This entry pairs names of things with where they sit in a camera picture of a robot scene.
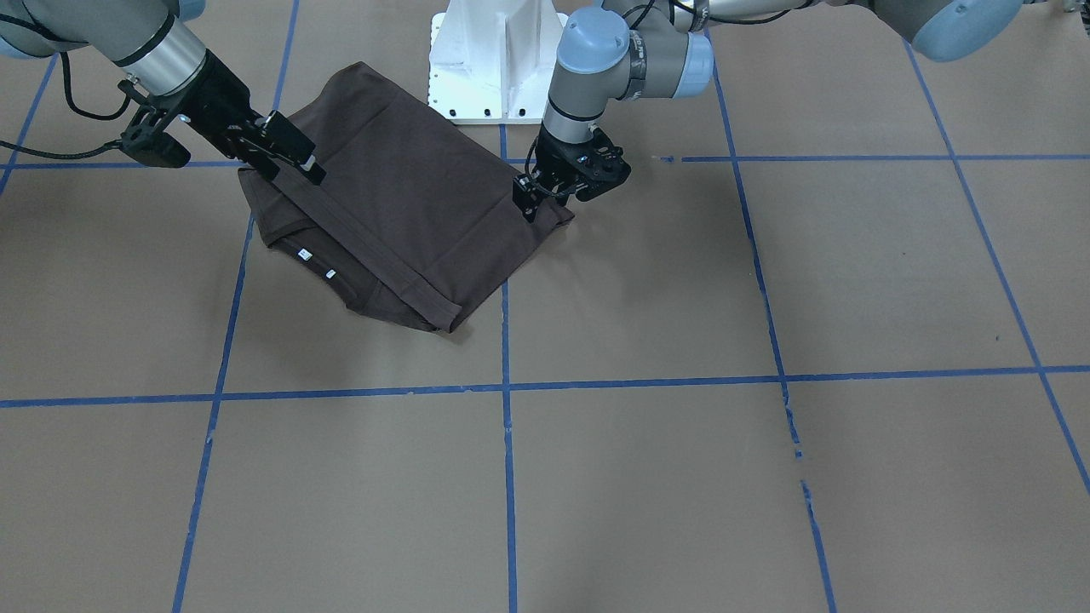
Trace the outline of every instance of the black cable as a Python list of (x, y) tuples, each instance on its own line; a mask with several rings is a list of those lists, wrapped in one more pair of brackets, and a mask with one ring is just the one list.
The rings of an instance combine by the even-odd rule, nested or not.
[(126, 110), (129, 110), (129, 104), (132, 103), (132, 99), (130, 99), (129, 96), (125, 96), (124, 101), (121, 103), (121, 108), (119, 108), (114, 112), (111, 112), (110, 115), (98, 115), (95, 112), (83, 110), (82, 108), (76, 106), (75, 100), (72, 99), (72, 64), (71, 61), (69, 60), (68, 52), (61, 51), (60, 56), (61, 56), (61, 74), (64, 80), (64, 101), (68, 103), (69, 108), (72, 109), (72, 112), (81, 117), (86, 117), (87, 119), (94, 119), (96, 121), (113, 121), (114, 119), (124, 115)]
[[(678, 9), (681, 9), (682, 11), (689, 13), (690, 15), (694, 15), (694, 16), (697, 15), (697, 11), (690, 9), (689, 7), (686, 7), (685, 4), (682, 4), (680, 2), (680, 0), (670, 0), (670, 3), (674, 4), (675, 7), (677, 7)], [(806, 9), (807, 7), (809, 7), (809, 5), (813, 4), (813, 3), (814, 3), (814, 0), (809, 0), (806, 4), (799, 7), (799, 9)], [(774, 21), (783, 17), (784, 15), (786, 15), (787, 13), (790, 13), (794, 10), (795, 9), (788, 9), (786, 11), (780, 11), (780, 12), (776, 13), (775, 15), (772, 15), (770, 17), (760, 19), (760, 20), (725, 20), (725, 19), (722, 19), (722, 17), (708, 16), (707, 21), (715, 22), (715, 23), (727, 23), (727, 24), (732, 24), (732, 25), (764, 25), (766, 23), (772, 23), (772, 22), (774, 22)]]
[(111, 152), (113, 149), (121, 148), (121, 141), (110, 141), (109, 143), (104, 143), (100, 147), (92, 149), (89, 152), (83, 152), (77, 154), (55, 154), (49, 152), (39, 152), (38, 149), (32, 149), (31, 147), (24, 147), (22, 145), (16, 145), (14, 143), (9, 143), (8, 141), (0, 141), (0, 147), (5, 147), (9, 149), (14, 149), (19, 153), (26, 155), (33, 155), (36, 157), (45, 157), (47, 159), (87, 159), (88, 157), (95, 157), (96, 155), (102, 155), (106, 152)]
[(641, 9), (646, 9), (646, 8), (647, 8), (646, 4), (637, 4), (635, 7), (632, 7), (631, 9), (629, 9), (629, 10), (625, 11), (623, 13), (621, 13), (620, 19), (627, 21), (629, 15), (631, 15), (632, 13), (634, 13), (634, 12), (641, 10)]
[(38, 36), (45, 38), (46, 40), (52, 40), (53, 43), (71, 43), (71, 40), (64, 40), (63, 38), (58, 38), (56, 34), (49, 32), (47, 28), (41, 27), (36, 23), (23, 21), (19, 17), (13, 17), (11, 15), (5, 15), (0, 13), (0, 22), (10, 23), (12, 25), (17, 25), (20, 27), (29, 29), (31, 32), (37, 34)]
[(647, 13), (651, 12), (651, 9), (654, 8), (654, 5), (655, 0), (649, 0), (647, 3), (644, 4), (643, 12), (640, 13), (640, 16), (635, 17), (634, 22), (632, 22), (632, 29), (639, 29), (640, 24), (643, 23), (643, 20), (647, 16)]
[[(31, 23), (28, 21), (24, 21), (24, 20), (21, 20), (19, 17), (13, 17), (11, 15), (5, 15), (5, 14), (0, 13), (0, 22), (10, 23), (12, 25), (17, 25), (20, 27), (29, 29), (31, 32), (37, 34), (38, 36), (41, 36), (43, 38), (45, 38), (47, 40), (52, 40), (53, 43), (71, 43), (70, 40), (64, 40), (63, 38), (58, 38), (52, 32), (49, 32), (47, 28), (45, 28), (45, 27), (43, 27), (43, 26), (40, 26), (40, 25), (38, 25), (36, 23)], [(117, 118), (121, 117), (125, 112), (125, 110), (129, 109), (129, 104), (130, 104), (131, 100), (129, 99), (128, 96), (125, 96), (125, 101), (124, 101), (124, 104), (121, 105), (121, 108), (118, 109), (117, 112), (113, 112), (111, 115), (97, 115), (97, 113), (85, 111), (85, 110), (81, 109), (78, 106), (76, 106), (75, 100), (73, 100), (73, 98), (72, 98), (72, 65), (71, 65), (71, 63), (69, 61), (69, 57), (68, 57), (66, 52), (61, 51), (60, 56), (61, 56), (61, 72), (62, 72), (63, 77), (64, 77), (63, 79), (63, 81), (64, 81), (64, 101), (68, 103), (70, 109), (72, 109), (74, 112), (76, 112), (80, 116), (86, 117), (88, 119), (96, 119), (96, 120), (99, 120), (99, 121), (111, 121), (113, 119), (117, 119)], [(101, 154), (104, 154), (106, 152), (109, 152), (109, 151), (120, 149), (121, 148), (121, 141), (110, 141), (109, 143), (104, 143), (101, 146), (96, 147), (96, 148), (94, 148), (94, 149), (92, 149), (89, 152), (81, 152), (81, 153), (75, 153), (75, 154), (58, 154), (58, 153), (51, 153), (51, 152), (43, 152), (43, 151), (34, 149), (34, 148), (31, 148), (31, 147), (24, 147), (22, 145), (16, 145), (15, 143), (9, 143), (7, 141), (0, 141), (0, 147), (4, 147), (4, 148), (8, 148), (8, 149), (13, 149), (13, 151), (16, 151), (19, 153), (26, 154), (26, 155), (33, 155), (33, 156), (36, 156), (36, 157), (44, 157), (44, 158), (47, 158), (47, 159), (73, 160), (73, 159), (86, 159), (88, 157), (95, 157), (97, 155), (101, 155)]]

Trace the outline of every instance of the silver arm segment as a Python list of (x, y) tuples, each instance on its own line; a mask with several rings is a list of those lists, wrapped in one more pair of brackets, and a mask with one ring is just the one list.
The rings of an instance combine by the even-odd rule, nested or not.
[(118, 87), (140, 105), (121, 140), (104, 147), (120, 148), (141, 164), (189, 163), (189, 151), (165, 132), (182, 117), (225, 156), (267, 179), (282, 161), (320, 183), (325, 170), (315, 164), (314, 143), (279, 112), (254, 111), (246, 85), (182, 23), (203, 10), (204, 0), (0, 0), (2, 14), (32, 28), (0, 22), (7, 45), (0, 52), (48, 57), (95, 47), (124, 71)]
[(935, 61), (983, 47), (1022, 0), (598, 0), (572, 13), (557, 49), (548, 106), (534, 142), (537, 165), (514, 183), (516, 204), (533, 219), (544, 197), (586, 201), (623, 183), (623, 151), (597, 127), (610, 98), (680, 98), (712, 76), (711, 43), (697, 34), (723, 23), (821, 2), (859, 4)]

